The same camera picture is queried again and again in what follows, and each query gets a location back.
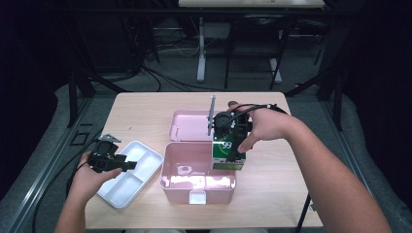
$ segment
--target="dark background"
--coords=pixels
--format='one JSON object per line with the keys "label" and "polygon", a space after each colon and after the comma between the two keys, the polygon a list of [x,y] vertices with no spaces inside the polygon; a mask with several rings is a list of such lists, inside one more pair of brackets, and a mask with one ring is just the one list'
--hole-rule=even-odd
{"label": "dark background", "polygon": [[[373,2],[376,4],[362,26],[359,49],[352,59],[344,93],[358,108],[371,157],[396,194],[412,209],[412,5],[408,0]],[[76,53],[73,48],[62,46],[67,41],[62,39],[64,31],[59,22],[50,20],[37,2],[1,4],[0,198],[3,198],[48,128],[57,104],[54,92],[67,84]],[[81,50],[89,56],[84,57],[84,63],[98,67],[96,59],[100,55],[93,58],[90,54],[86,25],[77,27],[75,20],[70,23],[75,33],[86,37]],[[116,24],[105,25],[106,30],[119,30]],[[120,42],[124,52],[117,55],[129,57],[132,54],[123,39],[119,36],[112,41],[96,42]],[[128,69],[127,64],[115,66]]]}

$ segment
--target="desk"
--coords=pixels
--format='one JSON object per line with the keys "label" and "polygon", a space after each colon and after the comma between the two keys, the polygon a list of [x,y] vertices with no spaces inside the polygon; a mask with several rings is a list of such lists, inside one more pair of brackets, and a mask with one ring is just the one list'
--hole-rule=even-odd
{"label": "desk", "polygon": [[[227,102],[278,104],[290,112],[286,98],[277,92],[161,92],[121,93],[116,98],[102,134],[120,138],[119,151],[140,141],[164,155],[173,113],[176,110],[208,110],[215,94],[215,110],[225,111]],[[229,204],[189,205],[168,202],[160,186],[160,171],[123,210],[100,196],[86,206],[86,228],[112,229],[210,229],[247,227],[296,227],[307,188],[292,149],[285,140],[258,142],[247,153],[237,172],[237,184]],[[303,226],[322,223],[308,211]]]}
{"label": "desk", "polygon": [[[298,8],[320,9],[325,5],[323,0],[179,0],[179,7],[184,8]],[[271,69],[276,67],[276,60],[269,60]],[[206,51],[204,49],[204,22],[199,21],[199,64],[197,67],[197,81],[205,80]],[[278,72],[275,83],[281,83]]]}

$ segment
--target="human hand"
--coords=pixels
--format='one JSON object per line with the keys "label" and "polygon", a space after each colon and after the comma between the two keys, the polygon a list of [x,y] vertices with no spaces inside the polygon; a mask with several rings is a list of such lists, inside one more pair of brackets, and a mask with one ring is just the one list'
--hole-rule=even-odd
{"label": "human hand", "polygon": [[[241,104],[230,105],[228,111],[232,112]],[[252,106],[242,106],[236,111],[245,111]],[[237,149],[239,152],[246,152],[252,146],[260,141],[270,141],[276,139],[286,138],[288,135],[288,127],[295,120],[293,116],[279,113],[270,109],[257,109],[248,112],[252,118],[253,128],[249,136],[240,144]]]}
{"label": "human hand", "polygon": [[104,182],[114,179],[121,173],[121,168],[104,173],[96,173],[87,164],[89,155],[90,151],[82,155],[78,165],[78,167],[82,167],[76,172],[69,192],[69,196],[74,196],[83,203],[86,203],[93,197]]}

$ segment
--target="person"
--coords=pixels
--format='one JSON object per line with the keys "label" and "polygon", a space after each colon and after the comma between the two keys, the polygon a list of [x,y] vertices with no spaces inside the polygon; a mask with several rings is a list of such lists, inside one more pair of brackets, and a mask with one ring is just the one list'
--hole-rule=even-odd
{"label": "person", "polygon": [[[238,104],[231,105],[228,110],[231,112],[237,107]],[[236,110],[248,108],[243,106]],[[301,120],[269,109],[257,109],[248,114],[253,129],[240,144],[239,152],[250,150],[258,141],[287,140],[327,232],[392,232],[372,195]],[[105,180],[114,178],[119,172],[95,174],[87,166],[81,168],[73,181],[56,232],[84,230],[86,201]]]}

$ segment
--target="container compartment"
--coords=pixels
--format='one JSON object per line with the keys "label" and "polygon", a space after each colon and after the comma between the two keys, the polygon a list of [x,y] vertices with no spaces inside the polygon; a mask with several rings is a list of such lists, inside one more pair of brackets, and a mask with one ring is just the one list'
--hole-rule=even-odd
{"label": "container compartment", "polygon": [[125,208],[161,166],[163,156],[138,141],[128,144],[119,154],[126,155],[126,161],[137,161],[136,168],[106,181],[97,194],[115,208]]}
{"label": "container compartment", "polygon": [[208,110],[178,110],[173,114],[169,138],[174,142],[212,141],[207,135]]}
{"label": "container compartment", "polygon": [[170,202],[228,203],[235,171],[212,169],[212,143],[171,143],[166,147],[161,186]]}

